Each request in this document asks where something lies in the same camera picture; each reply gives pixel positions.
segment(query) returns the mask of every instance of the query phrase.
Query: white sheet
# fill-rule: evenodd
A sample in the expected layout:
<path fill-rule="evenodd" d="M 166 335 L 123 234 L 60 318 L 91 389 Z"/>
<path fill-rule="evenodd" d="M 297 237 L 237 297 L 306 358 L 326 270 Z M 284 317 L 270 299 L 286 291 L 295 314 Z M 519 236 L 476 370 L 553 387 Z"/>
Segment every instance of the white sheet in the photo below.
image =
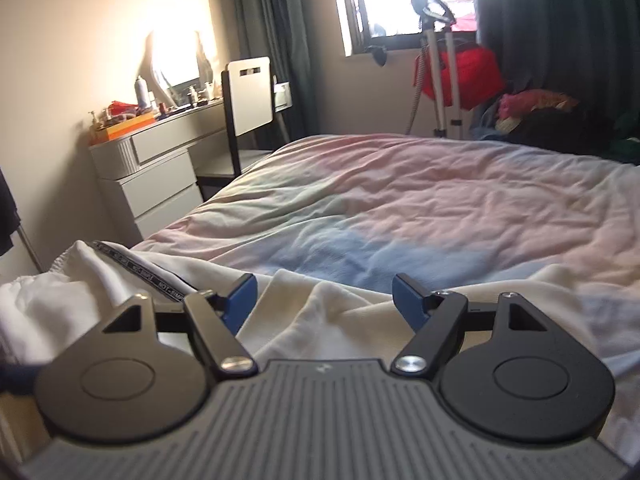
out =
<path fill-rule="evenodd" d="M 222 288 L 240 271 L 182 256 L 127 251 L 167 282 L 184 292 L 190 287 L 155 264 L 178 274 L 196 288 Z M 594 335 L 584 323 L 575 280 L 563 266 L 549 266 L 528 280 L 470 285 L 457 288 L 473 301 L 495 301 L 505 290 L 521 293 L 567 329 L 587 348 L 596 351 Z M 261 297 L 239 333 L 240 341 L 264 365 L 272 358 L 382 358 L 389 363 L 413 332 L 395 310 L 390 297 L 378 292 L 324 282 L 281 270 L 270 278 L 258 276 Z M 55 357 L 100 316 L 146 290 L 154 290 L 108 258 L 77 242 L 46 274 L 21 278 L 0 286 L 0 335 L 4 348 L 18 362 L 42 362 Z M 618 396 L 601 440 L 628 462 L 640 458 L 640 391 L 633 374 L 617 375 Z M 20 401 L 15 412 L 6 409 L 15 400 L 4 396 L 0 426 L 2 452 L 28 456 L 44 442 L 33 403 Z"/>

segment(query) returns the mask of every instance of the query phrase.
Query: bed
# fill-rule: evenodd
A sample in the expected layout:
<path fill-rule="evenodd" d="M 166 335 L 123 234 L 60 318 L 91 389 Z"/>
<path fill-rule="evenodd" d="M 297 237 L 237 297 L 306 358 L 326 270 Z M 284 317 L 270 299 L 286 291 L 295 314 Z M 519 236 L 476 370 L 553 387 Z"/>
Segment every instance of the bed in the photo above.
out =
<path fill-rule="evenodd" d="M 389 293 L 398 272 L 437 290 L 554 269 L 563 285 L 550 288 L 575 291 L 591 349 L 616 377 L 618 418 L 607 441 L 628 462 L 640 458 L 636 167 L 491 141 L 310 137 L 133 251 L 159 266 L 177 258 L 178 275 L 206 260 L 376 293 Z"/>

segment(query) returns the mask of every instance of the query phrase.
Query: hanging garment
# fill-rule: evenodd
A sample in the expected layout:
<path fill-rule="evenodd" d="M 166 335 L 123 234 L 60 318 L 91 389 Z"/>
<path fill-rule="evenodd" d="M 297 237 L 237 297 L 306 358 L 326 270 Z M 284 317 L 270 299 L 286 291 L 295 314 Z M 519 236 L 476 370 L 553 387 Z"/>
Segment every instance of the hanging garment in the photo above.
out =
<path fill-rule="evenodd" d="M 14 246 L 11 242 L 11 235 L 15 233 L 19 225 L 20 217 L 14 197 L 4 180 L 2 170 L 0 170 L 0 256 Z"/>

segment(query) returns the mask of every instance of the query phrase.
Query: screw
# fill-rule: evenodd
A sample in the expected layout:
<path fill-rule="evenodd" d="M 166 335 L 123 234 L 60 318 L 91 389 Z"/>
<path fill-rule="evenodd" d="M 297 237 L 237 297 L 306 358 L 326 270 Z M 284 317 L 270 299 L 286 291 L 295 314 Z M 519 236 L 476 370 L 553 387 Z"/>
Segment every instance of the screw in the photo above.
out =
<path fill-rule="evenodd" d="M 248 372 L 254 366 L 254 362 L 248 357 L 235 355 L 222 359 L 220 368 L 225 372 Z"/>
<path fill-rule="evenodd" d="M 427 361 L 417 355 L 403 355 L 396 360 L 396 368 L 401 372 L 414 374 L 421 372 L 427 367 Z"/>

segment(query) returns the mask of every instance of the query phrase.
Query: clutter on desk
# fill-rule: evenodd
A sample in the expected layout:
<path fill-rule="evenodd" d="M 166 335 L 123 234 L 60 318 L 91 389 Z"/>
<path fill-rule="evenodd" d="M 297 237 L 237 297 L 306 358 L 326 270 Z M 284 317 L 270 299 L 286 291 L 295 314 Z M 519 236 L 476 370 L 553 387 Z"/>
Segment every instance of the clutter on desk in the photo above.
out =
<path fill-rule="evenodd" d="M 136 116 L 136 115 L 139 115 L 139 113 L 137 113 L 137 110 L 138 110 L 137 105 L 123 103 L 121 101 L 112 101 L 111 104 L 107 107 L 107 111 L 112 117 L 118 116 L 118 115 L 124 115 L 124 114 L 130 114 L 130 115 Z"/>
<path fill-rule="evenodd" d="M 189 87 L 189 104 L 191 107 L 196 108 L 198 106 L 198 93 L 196 89 L 192 86 Z"/>
<path fill-rule="evenodd" d="M 213 81 L 213 98 L 222 99 L 222 85 L 220 85 L 216 80 Z"/>
<path fill-rule="evenodd" d="M 209 81 L 204 83 L 204 90 L 202 92 L 207 101 L 213 101 L 213 86 Z"/>
<path fill-rule="evenodd" d="M 147 112 L 145 114 L 134 116 L 130 119 L 125 119 L 121 122 L 113 124 L 112 126 L 104 126 L 94 131 L 94 138 L 92 144 L 100 144 L 101 142 L 107 142 L 108 140 L 117 139 L 123 135 L 131 133 L 135 130 L 139 130 L 144 126 L 149 126 L 156 122 L 155 112 Z"/>
<path fill-rule="evenodd" d="M 164 119 L 164 118 L 169 116 L 168 115 L 169 114 L 169 108 L 166 106 L 166 104 L 160 103 L 159 110 L 160 110 L 160 119 Z"/>
<path fill-rule="evenodd" d="M 156 102 L 156 96 L 153 92 L 149 92 L 149 100 L 151 101 L 151 109 L 157 116 L 160 113 L 160 108 L 158 107 L 158 102 Z"/>

